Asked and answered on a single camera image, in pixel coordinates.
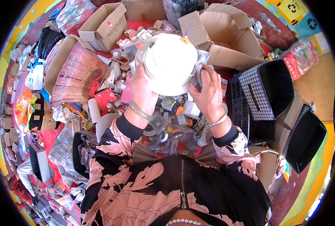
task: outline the silver bracelet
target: silver bracelet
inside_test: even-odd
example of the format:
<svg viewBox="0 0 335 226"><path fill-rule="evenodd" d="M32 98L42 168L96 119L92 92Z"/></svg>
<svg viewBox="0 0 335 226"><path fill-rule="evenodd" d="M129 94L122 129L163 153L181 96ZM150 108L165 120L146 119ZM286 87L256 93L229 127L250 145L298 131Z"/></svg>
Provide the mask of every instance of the silver bracelet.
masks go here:
<svg viewBox="0 0 335 226"><path fill-rule="evenodd" d="M154 119L152 115L148 115L145 112L143 112L140 108L138 108L138 106L133 101L130 101L128 104L130 108L141 118L146 119L148 121L151 121Z"/></svg>
<svg viewBox="0 0 335 226"><path fill-rule="evenodd" d="M217 121L216 123L213 123L213 124L209 124L208 123L207 126L210 127L210 128L212 128L213 126L216 126L217 124L224 122L227 117L228 116L226 114L224 114L223 118L221 118L219 121Z"/></svg>

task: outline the woman's right hand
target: woman's right hand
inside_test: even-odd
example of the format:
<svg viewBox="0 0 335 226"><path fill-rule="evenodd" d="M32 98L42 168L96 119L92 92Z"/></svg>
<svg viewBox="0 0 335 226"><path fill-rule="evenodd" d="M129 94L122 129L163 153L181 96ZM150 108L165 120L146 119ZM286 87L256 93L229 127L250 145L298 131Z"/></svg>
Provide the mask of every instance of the woman's right hand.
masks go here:
<svg viewBox="0 0 335 226"><path fill-rule="evenodd" d="M225 111L222 105L223 94L221 91L221 78L220 74L216 73L210 66L204 65L200 70L201 81L203 87L201 93L195 88L190 82L188 92L193 97L194 102L201 113L205 116L205 119L209 124L218 122L225 115ZM219 123L218 125L211 128L211 132L215 138L224 136L230 128L232 122L227 119Z"/></svg>

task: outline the recycling symbol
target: recycling symbol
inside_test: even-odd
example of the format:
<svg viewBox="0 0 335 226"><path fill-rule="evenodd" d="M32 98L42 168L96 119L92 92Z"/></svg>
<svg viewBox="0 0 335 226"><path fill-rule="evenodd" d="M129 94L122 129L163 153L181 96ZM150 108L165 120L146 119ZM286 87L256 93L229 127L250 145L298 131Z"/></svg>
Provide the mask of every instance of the recycling symbol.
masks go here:
<svg viewBox="0 0 335 226"><path fill-rule="evenodd" d="M316 27L317 27L317 22L316 22L316 20L315 20L315 19L312 19L312 18L309 18L309 19L307 20L307 24L308 24L309 28L312 29L312 30L316 29Z"/></svg>
<svg viewBox="0 0 335 226"><path fill-rule="evenodd" d="M296 12L296 10L295 10L296 5L294 5L294 4L293 4L293 5L289 4L289 5L288 5L288 9L291 9L291 7L293 8L293 9L291 10L291 12L292 12L292 13L295 13L295 12Z"/></svg>

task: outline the orange bag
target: orange bag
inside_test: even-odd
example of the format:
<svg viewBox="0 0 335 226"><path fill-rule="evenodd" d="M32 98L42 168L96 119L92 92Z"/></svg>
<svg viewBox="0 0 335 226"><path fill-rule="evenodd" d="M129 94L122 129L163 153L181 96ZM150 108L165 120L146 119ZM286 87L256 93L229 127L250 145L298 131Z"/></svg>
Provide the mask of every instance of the orange bag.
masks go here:
<svg viewBox="0 0 335 226"><path fill-rule="evenodd" d="M29 120L34 112L32 104L34 104L36 100L37 97L32 93L30 88L26 88L18 98L15 110L15 120L22 134L29 131Z"/></svg>

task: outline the pearl necklace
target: pearl necklace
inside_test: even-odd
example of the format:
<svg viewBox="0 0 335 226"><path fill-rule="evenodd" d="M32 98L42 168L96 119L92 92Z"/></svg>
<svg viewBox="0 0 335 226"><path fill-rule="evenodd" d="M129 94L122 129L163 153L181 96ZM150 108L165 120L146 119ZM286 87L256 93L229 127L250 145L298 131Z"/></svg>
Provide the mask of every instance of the pearl necklace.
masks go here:
<svg viewBox="0 0 335 226"><path fill-rule="evenodd" d="M197 222L197 221L193 221L193 220L189 220L189 219L184 219L184 218L181 218L181 219L174 219L174 220L171 220L169 221L165 226L169 226L171 224L175 224L175 223L188 223L188 224L193 224L193 225L201 225L200 222Z"/></svg>

